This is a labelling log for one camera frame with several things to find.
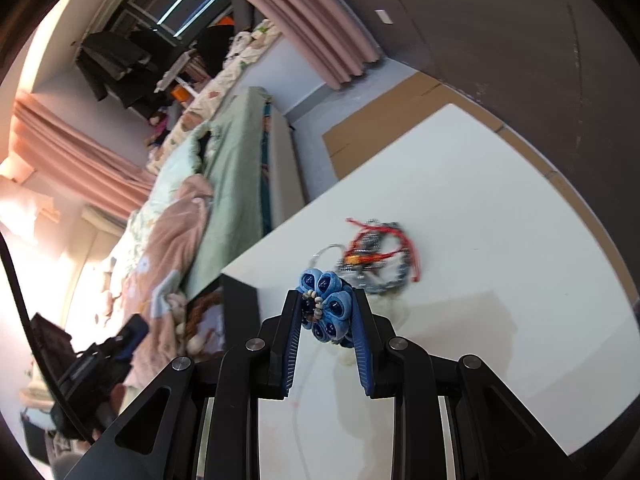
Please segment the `floral pillow row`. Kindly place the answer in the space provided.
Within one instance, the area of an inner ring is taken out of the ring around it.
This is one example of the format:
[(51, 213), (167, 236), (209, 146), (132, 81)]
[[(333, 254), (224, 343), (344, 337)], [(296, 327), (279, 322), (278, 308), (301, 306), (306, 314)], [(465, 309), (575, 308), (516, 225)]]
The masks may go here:
[(146, 170), (159, 174), (168, 156), (186, 140), (188, 134), (203, 122), (212, 119), (226, 95), (243, 73), (269, 50), (279, 38), (280, 30), (265, 18), (251, 32), (239, 32), (232, 40), (222, 70), (198, 92), (169, 130), (162, 144), (152, 153)]

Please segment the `bed with green sheet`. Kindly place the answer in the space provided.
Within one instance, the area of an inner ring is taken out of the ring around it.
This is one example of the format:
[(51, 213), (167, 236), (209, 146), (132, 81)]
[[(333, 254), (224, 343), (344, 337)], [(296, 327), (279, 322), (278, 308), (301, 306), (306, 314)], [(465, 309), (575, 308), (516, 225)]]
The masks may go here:
[[(110, 312), (118, 324), (131, 316), (125, 315), (122, 306), (122, 284), (186, 178), (200, 174), (214, 189), (200, 247), (180, 285), (179, 297), (186, 304), (277, 225), (271, 201), (270, 156), (275, 139), (271, 129), (282, 119), (266, 90), (248, 87), (219, 116), (199, 125), (169, 156), (148, 200), (130, 214), (124, 234), (104, 261), (112, 274)], [(186, 315), (176, 327), (178, 355), (185, 352), (184, 322)]]

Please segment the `pink floral blanket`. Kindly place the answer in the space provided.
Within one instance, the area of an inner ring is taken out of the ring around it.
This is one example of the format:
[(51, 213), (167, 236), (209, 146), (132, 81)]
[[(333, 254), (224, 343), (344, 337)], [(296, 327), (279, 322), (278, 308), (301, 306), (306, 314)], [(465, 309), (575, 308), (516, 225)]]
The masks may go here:
[(122, 284), (126, 316), (141, 315), (149, 325), (131, 361), (128, 387), (143, 389), (179, 353), (176, 327), (184, 321), (186, 302), (180, 285), (198, 252), (214, 189), (194, 174), (178, 189), (177, 199), (160, 215), (145, 252)]

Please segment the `white wall switch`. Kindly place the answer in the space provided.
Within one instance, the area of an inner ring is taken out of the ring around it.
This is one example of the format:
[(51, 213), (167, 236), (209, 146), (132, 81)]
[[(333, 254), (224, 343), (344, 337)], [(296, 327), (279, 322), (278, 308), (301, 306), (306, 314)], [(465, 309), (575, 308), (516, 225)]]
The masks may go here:
[(393, 20), (390, 18), (390, 16), (388, 15), (388, 13), (384, 9), (376, 9), (375, 13), (378, 16), (378, 18), (381, 20), (382, 23), (384, 23), (386, 25), (393, 25), (394, 24)]

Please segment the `pink curtain by window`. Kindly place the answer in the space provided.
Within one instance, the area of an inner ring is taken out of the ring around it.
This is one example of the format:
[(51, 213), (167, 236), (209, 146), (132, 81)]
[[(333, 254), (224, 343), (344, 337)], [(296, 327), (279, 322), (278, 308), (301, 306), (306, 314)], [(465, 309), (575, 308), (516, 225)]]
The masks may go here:
[(124, 220), (142, 207), (155, 180), (26, 92), (17, 93), (14, 100), (10, 151), (92, 206)]

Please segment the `flat cardboard sheet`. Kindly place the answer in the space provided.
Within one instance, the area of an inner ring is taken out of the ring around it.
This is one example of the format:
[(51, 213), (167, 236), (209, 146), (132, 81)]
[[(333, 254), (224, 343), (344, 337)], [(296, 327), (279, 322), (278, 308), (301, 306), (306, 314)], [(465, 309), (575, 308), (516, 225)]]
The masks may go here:
[(497, 133), (552, 184), (594, 237), (605, 236), (600, 220), (546, 156), (484, 107), (422, 73), (416, 73), (396, 84), (323, 135), (336, 176), (340, 179), (346, 177), (424, 119), (449, 104), (461, 108)]

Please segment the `pink curtain by wall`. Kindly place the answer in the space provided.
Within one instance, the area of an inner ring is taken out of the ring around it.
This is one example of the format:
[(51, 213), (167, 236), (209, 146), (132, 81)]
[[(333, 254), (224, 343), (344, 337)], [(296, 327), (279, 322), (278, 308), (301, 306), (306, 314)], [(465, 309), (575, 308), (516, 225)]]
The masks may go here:
[(380, 50), (338, 0), (247, 0), (332, 89), (361, 76)]

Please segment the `black jewelry box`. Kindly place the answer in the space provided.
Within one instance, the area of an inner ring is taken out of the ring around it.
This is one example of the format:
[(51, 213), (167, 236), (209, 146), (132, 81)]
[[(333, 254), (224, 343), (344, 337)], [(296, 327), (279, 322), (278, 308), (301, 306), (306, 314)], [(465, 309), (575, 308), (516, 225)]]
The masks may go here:
[(216, 358), (256, 336), (259, 326), (256, 289), (220, 274), (186, 306), (184, 351), (195, 361)]

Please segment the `dark hanging clothes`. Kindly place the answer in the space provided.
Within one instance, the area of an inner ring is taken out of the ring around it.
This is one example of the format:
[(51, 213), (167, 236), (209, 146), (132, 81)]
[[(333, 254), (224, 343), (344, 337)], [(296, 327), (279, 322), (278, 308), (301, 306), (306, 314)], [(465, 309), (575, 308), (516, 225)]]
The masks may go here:
[(81, 43), (76, 65), (98, 101), (114, 96), (123, 108), (150, 118), (171, 101), (156, 85), (169, 67), (171, 46), (149, 29), (126, 37), (95, 32)]

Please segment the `silver hoop bangle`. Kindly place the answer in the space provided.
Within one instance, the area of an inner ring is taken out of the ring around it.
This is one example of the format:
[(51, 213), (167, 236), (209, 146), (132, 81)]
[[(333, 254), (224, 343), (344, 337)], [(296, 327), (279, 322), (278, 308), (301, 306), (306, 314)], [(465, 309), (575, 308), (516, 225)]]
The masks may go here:
[(310, 268), (315, 268), (318, 264), (318, 261), (320, 260), (320, 258), (326, 254), (327, 252), (329, 252), (330, 250), (336, 249), (340, 252), (340, 256), (338, 257), (338, 260), (342, 260), (344, 257), (344, 253), (346, 252), (346, 247), (342, 244), (329, 244), (326, 245), (326, 247), (321, 248), (320, 250), (318, 250), (318, 252), (315, 252), (312, 257), (309, 260), (308, 266)]

